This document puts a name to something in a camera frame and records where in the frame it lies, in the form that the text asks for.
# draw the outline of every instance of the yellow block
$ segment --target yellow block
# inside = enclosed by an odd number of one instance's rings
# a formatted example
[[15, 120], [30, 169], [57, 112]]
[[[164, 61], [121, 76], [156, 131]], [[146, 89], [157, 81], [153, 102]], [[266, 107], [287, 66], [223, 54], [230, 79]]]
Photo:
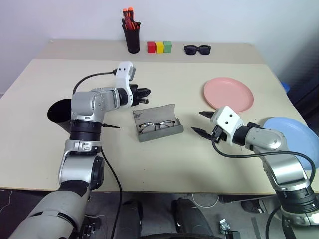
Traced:
[[164, 42], [162, 41], [156, 41], [156, 53], [164, 53]]

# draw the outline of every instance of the table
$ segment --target table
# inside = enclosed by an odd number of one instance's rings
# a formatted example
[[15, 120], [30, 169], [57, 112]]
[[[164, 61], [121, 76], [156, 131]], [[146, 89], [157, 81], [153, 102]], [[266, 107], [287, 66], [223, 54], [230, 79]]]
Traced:
[[[132, 55], [122, 41], [50, 41], [0, 99], [0, 187], [56, 190], [68, 134], [47, 119], [48, 108], [70, 98], [83, 77], [113, 70], [120, 61], [130, 60], [136, 67], [132, 83], [151, 89], [150, 103], [107, 113], [104, 122], [121, 128], [105, 128], [101, 136], [124, 191], [273, 194], [259, 158], [224, 158], [190, 127], [212, 130], [209, 120], [198, 112], [212, 110], [203, 97], [203, 86], [219, 76], [235, 78], [252, 90], [254, 105], [240, 113], [245, 122], [263, 123], [269, 117], [286, 116], [305, 123], [279, 80], [253, 45], [210, 43], [209, 56], [186, 56], [182, 49], [189, 43], [172, 44], [171, 54], [156, 55], [148, 54], [146, 43], [141, 42], [140, 53]], [[114, 86], [114, 79], [92, 78], [78, 90]], [[175, 103], [184, 133], [139, 143], [132, 110], [171, 103]], [[248, 153], [225, 143], [219, 147], [230, 154]], [[313, 189], [319, 191], [319, 184], [313, 183]], [[98, 190], [118, 191], [107, 168]]]

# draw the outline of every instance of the toy block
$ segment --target toy block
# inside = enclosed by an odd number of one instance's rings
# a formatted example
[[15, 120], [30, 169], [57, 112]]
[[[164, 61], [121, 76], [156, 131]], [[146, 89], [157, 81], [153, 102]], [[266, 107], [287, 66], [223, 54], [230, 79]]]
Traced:
[[162, 41], [156, 41], [156, 53], [164, 53], [164, 43]]
[[148, 41], [148, 53], [155, 53], [155, 51], [156, 51], [155, 42]]
[[164, 53], [171, 53], [171, 41], [164, 42]]

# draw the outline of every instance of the sunglasses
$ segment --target sunglasses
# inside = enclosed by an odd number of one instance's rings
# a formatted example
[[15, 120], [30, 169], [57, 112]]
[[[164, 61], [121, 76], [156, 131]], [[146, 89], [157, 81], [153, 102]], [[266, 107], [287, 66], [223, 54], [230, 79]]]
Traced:
[[156, 131], [157, 125], [159, 126], [159, 129], [171, 128], [171, 127], [174, 127], [175, 121], [166, 120], [161, 123], [151, 123], [151, 122], [144, 123], [139, 125], [139, 128], [141, 129], [139, 133], [148, 133], [148, 132]]
[[201, 55], [209, 55], [210, 46], [202, 45], [198, 47], [198, 46], [188, 45], [188, 46], [184, 46], [184, 51], [186, 55], [189, 55], [189, 56], [195, 55], [197, 51], [199, 51]]

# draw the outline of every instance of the red block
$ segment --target red block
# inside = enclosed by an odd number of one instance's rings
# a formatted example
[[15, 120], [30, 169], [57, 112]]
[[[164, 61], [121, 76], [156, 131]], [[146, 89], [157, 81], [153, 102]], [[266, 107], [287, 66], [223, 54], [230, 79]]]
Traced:
[[155, 53], [156, 45], [153, 41], [148, 41], [148, 53]]

